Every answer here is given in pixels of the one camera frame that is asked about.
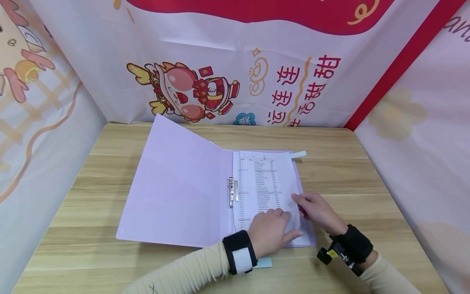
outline beige sleeve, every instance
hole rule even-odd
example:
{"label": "beige sleeve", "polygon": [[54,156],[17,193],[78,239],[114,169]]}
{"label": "beige sleeve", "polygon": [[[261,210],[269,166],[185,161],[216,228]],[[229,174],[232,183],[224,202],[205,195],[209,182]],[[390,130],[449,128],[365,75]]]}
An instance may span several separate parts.
{"label": "beige sleeve", "polygon": [[156,269],[127,286],[126,294],[189,294],[217,278],[228,276],[222,242],[188,254]]}
{"label": "beige sleeve", "polygon": [[421,294],[402,274],[380,254],[360,278],[369,286],[372,294]]}
{"label": "beige sleeve", "polygon": [[[127,286],[124,294],[189,294],[220,277],[227,277],[228,259],[224,245],[188,254],[156,269]],[[360,278],[372,294],[421,294],[380,254]]]}

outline cartoon chicken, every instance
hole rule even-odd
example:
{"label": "cartoon chicken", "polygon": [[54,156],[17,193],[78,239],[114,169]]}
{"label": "cartoon chicken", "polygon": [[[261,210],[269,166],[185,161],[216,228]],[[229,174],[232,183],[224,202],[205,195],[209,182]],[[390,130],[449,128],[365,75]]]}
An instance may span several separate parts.
{"label": "cartoon chicken", "polygon": [[26,101],[24,91],[31,80],[37,80],[39,70],[54,69],[54,64],[36,53],[46,51],[28,21],[17,14],[18,6],[11,0],[0,0],[0,96],[6,81],[16,101]]}
{"label": "cartoon chicken", "polygon": [[215,118],[214,112],[224,115],[230,111],[240,89],[238,81],[231,84],[224,77],[206,78],[213,75],[211,67],[195,71],[182,63],[146,64],[142,68],[127,64],[127,69],[141,85],[151,84],[157,100],[150,102],[152,113],[176,114],[186,121],[198,122],[203,118]]}

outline sticky note tab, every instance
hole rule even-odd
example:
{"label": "sticky note tab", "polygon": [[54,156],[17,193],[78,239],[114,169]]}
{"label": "sticky note tab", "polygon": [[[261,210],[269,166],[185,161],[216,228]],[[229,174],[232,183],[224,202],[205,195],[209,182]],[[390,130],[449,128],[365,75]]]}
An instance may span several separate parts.
{"label": "sticky note tab", "polygon": [[263,257],[258,260],[257,266],[254,269],[264,269],[273,267],[273,261],[270,257]]}
{"label": "sticky note tab", "polygon": [[297,157],[302,157],[302,156],[306,156],[307,155],[307,151],[300,151],[300,152],[295,152],[295,153],[289,153],[287,155],[287,157],[291,158],[291,159],[294,159],[294,158],[297,158]]}

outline red chinese text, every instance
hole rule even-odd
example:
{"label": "red chinese text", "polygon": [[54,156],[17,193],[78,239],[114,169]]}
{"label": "red chinese text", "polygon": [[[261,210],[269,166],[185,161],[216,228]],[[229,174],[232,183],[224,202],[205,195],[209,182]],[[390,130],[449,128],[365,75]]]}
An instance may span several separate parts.
{"label": "red chinese text", "polygon": [[320,96],[320,92],[323,91],[326,84],[317,85],[316,83],[308,85],[307,93],[305,94],[305,100],[310,100]]}
{"label": "red chinese text", "polygon": [[289,126],[290,126],[290,127],[298,127],[299,124],[300,124],[300,121],[301,121],[300,119],[294,119],[294,121],[291,122],[291,123],[289,124]]}
{"label": "red chinese text", "polygon": [[270,111],[268,114],[268,122],[271,124],[280,124],[286,119],[286,113],[281,111]]}
{"label": "red chinese text", "polygon": [[279,76],[279,79],[277,80],[277,82],[279,83],[281,80],[283,80],[282,85],[284,85],[285,83],[292,85],[293,83],[297,81],[299,73],[300,73],[300,67],[298,67],[296,71],[293,66],[291,68],[286,67],[286,69],[284,69],[284,67],[281,66],[281,69],[277,72]]}
{"label": "red chinese text", "polygon": [[272,97],[274,98],[273,104],[277,102],[276,106],[287,106],[290,103],[290,100],[292,99],[292,92],[284,91],[283,93],[282,91],[276,90],[276,92],[272,94]]}
{"label": "red chinese text", "polygon": [[335,74],[334,69],[339,66],[340,60],[341,58],[327,57],[326,55],[318,58],[318,61],[321,61],[321,63],[317,64],[317,68],[315,68],[313,75],[317,78],[331,78]]}
{"label": "red chinese text", "polygon": [[300,114],[309,114],[310,111],[312,111],[312,109],[315,107],[315,102],[311,101],[311,102],[308,102],[308,103],[305,103],[304,105],[302,106],[299,106],[298,110],[297,110],[297,113],[300,113]]}

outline black wristband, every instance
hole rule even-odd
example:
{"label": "black wristband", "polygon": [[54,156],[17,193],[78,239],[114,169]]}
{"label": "black wristband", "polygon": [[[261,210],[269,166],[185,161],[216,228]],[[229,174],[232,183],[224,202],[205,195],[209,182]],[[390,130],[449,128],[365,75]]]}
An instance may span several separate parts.
{"label": "black wristband", "polygon": [[374,250],[374,246],[370,240],[356,227],[350,224],[348,225],[346,234],[334,237],[330,236],[330,238],[341,244],[349,258],[356,264],[364,263],[372,250]]}
{"label": "black wristband", "polygon": [[237,274],[237,269],[233,256],[234,251],[247,248],[250,252],[252,267],[255,267],[258,264],[258,261],[256,260],[255,250],[253,249],[253,245],[251,244],[250,236],[248,235],[247,231],[241,230],[233,235],[225,237],[222,240],[222,243],[224,244],[225,252],[227,253],[228,264],[230,265],[230,274]]}

